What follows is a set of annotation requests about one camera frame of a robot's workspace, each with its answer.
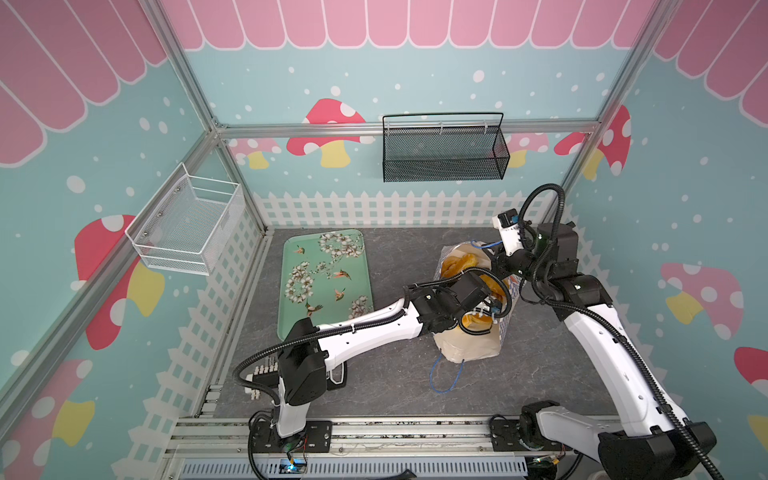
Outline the checkered paper bag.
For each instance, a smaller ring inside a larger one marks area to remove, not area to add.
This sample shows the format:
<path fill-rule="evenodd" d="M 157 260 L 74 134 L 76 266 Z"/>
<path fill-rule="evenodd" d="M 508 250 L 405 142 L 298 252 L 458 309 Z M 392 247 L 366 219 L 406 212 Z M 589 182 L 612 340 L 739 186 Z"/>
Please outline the checkered paper bag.
<path fill-rule="evenodd" d="M 490 270 L 489 254 L 489 249 L 478 248 L 472 242 L 444 246 L 434 278 L 447 279 L 467 267 Z M 481 275 L 480 278 L 491 289 L 490 299 L 465 314 L 453 329 L 433 335 L 439 357 L 431 367 L 429 385 L 435 393 L 446 394 L 454 390 L 467 362 L 492 358 L 500 353 L 512 310 L 518 299 L 519 280 L 516 277 L 510 277 L 504 281 L 511 294 L 512 307 L 506 316 L 501 316 L 500 312 L 507 304 L 503 289 L 487 275 Z M 447 388 L 439 388 L 435 383 L 438 366 L 442 361 L 458 366 L 457 374 L 451 386 Z"/>

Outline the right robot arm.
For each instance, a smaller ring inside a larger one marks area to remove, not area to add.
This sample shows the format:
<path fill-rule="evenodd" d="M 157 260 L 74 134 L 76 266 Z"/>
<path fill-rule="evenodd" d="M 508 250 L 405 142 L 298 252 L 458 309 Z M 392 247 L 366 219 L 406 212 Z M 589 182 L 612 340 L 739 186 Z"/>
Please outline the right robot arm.
<path fill-rule="evenodd" d="M 679 479 L 702 467 L 723 474 L 709 454 L 717 444 L 705 422 L 693 422 L 671 398 L 627 336 L 599 279 L 579 272 L 578 235 L 561 221 L 565 192 L 535 188 L 518 213 L 500 214 L 503 267 L 528 283 L 577 339 L 606 387 L 619 417 L 603 427 L 560 406 L 541 408 L 541 436 L 598 462 L 611 479 Z"/>

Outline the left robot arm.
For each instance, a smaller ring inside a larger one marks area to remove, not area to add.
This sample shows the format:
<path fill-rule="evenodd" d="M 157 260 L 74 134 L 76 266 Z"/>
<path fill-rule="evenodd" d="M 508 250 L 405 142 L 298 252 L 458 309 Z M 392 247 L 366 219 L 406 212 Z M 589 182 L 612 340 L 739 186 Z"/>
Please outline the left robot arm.
<path fill-rule="evenodd" d="M 247 445 L 263 437 L 290 452 L 305 442 L 310 404 L 327 391 L 327 376 L 348 360 L 393 342 L 462 330 L 470 313 L 503 317 L 511 306 L 503 280 L 471 267 L 447 279 L 408 285 L 399 300 L 361 317 L 320 326 L 301 319 L 285 341 L 246 357 L 231 371 L 237 385 L 271 399 L 272 408 L 251 421 Z"/>

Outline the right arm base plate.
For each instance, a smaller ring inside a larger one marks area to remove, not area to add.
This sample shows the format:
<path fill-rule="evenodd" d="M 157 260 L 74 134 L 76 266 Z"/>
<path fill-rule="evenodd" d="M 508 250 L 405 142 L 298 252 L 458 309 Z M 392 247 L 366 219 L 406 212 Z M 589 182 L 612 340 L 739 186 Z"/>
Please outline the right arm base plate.
<path fill-rule="evenodd" d="M 545 439 L 528 417 L 520 419 L 493 415 L 488 420 L 488 429 L 495 452 L 561 452 L 563 450 L 561 443 Z"/>

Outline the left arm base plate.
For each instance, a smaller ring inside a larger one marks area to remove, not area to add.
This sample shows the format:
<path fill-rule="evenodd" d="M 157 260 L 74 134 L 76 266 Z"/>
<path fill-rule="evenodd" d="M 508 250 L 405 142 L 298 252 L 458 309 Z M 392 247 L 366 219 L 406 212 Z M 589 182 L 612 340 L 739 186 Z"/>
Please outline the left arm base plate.
<path fill-rule="evenodd" d="M 332 437 L 331 421 L 313 421 L 288 437 L 280 437 L 270 420 L 258 419 L 250 427 L 249 444 L 255 453 L 328 453 Z"/>

